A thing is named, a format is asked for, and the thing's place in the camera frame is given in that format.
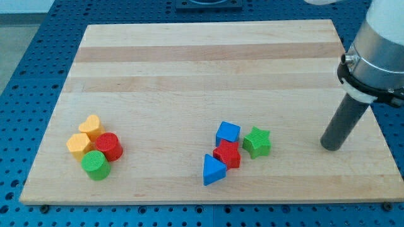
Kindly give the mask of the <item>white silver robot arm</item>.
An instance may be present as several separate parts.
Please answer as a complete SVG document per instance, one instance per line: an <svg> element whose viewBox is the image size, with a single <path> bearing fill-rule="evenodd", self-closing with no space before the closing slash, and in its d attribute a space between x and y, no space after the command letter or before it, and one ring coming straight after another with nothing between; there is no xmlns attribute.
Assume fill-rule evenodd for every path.
<svg viewBox="0 0 404 227"><path fill-rule="evenodd" d="M403 105L403 0L373 0L338 79L355 101Z"/></svg>

